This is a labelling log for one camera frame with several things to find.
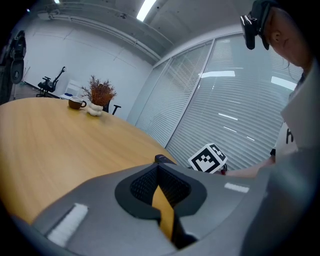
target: window blinds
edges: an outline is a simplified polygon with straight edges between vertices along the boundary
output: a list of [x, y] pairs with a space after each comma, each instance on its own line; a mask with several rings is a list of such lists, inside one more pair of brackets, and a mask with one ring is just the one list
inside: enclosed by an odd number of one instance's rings
[[280, 111], [302, 73], [287, 65], [260, 40], [248, 50], [242, 35], [217, 39], [166, 149], [185, 167], [207, 143], [215, 143], [227, 155], [228, 170], [267, 159], [283, 122]]
[[199, 80], [211, 44], [171, 58], [146, 102], [136, 127], [163, 147], [172, 136]]

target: pot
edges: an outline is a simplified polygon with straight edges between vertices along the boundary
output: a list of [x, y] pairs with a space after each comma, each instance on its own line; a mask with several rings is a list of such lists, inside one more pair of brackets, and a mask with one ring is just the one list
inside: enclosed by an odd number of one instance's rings
[[100, 117], [102, 114], [103, 108], [104, 108], [103, 106], [98, 106], [93, 103], [90, 103], [87, 111], [93, 117]]

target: white sticker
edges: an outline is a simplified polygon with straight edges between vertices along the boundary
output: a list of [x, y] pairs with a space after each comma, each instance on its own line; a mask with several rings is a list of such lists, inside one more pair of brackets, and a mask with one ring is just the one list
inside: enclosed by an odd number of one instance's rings
[[47, 238], [56, 245], [65, 248], [87, 213], [88, 207], [86, 205], [75, 203], [72, 210], [50, 231]]
[[247, 193], [249, 191], [249, 188], [247, 186], [239, 186], [239, 185], [236, 185], [236, 184], [232, 184], [232, 183], [226, 183], [224, 185], [224, 187], [226, 189], [229, 189], [229, 190], [234, 190], [234, 191], [237, 191], [237, 192], [242, 192], [242, 193]]

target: ceiling light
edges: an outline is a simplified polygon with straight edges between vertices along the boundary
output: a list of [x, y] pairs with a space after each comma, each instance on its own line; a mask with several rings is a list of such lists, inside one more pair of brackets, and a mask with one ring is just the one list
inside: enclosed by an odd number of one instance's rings
[[230, 118], [230, 119], [233, 119], [233, 120], [238, 121], [238, 118], [232, 117], [232, 116], [230, 116], [230, 115], [221, 114], [221, 113], [218, 113], [218, 114], [219, 114], [220, 116], [223, 116], [223, 117]]
[[208, 78], [208, 77], [235, 77], [234, 71], [211, 71], [203, 73], [201, 78]]
[[294, 90], [297, 86], [296, 83], [294, 82], [290, 82], [288, 80], [285, 80], [285, 79], [282, 79], [282, 78], [279, 78], [279, 77], [271, 77], [271, 83], [275, 84], [275, 85], [278, 85], [278, 86], [282, 86], [282, 87], [285, 87], [285, 88], [288, 88], [290, 90]]
[[232, 101], [232, 100], [227, 100], [227, 99], [226, 99], [226, 101], [227, 101], [227, 102], [233, 102], [233, 103], [241, 104], [240, 102], [236, 102], [236, 101]]
[[143, 22], [155, 2], [156, 0], [145, 0], [136, 18]]

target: dried plant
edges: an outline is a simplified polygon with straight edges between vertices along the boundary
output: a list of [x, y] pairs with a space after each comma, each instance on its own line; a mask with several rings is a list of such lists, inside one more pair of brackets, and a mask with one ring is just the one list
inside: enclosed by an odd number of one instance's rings
[[87, 96], [89, 101], [95, 105], [105, 106], [117, 95], [115, 88], [110, 84], [109, 80], [100, 81], [100, 79], [91, 75], [89, 84], [89, 89], [81, 87], [84, 91], [82, 96]]

